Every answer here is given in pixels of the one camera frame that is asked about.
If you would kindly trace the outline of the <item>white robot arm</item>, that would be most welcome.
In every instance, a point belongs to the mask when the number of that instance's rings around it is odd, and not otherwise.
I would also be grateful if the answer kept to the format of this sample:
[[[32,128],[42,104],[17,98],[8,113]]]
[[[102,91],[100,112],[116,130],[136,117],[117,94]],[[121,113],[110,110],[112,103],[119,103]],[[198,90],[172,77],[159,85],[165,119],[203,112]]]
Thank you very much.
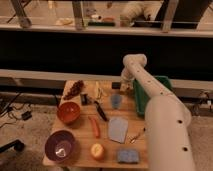
[[[121,78],[136,79],[150,97],[145,109],[149,171],[196,171],[187,127],[190,110],[144,67],[144,54],[123,58]]]

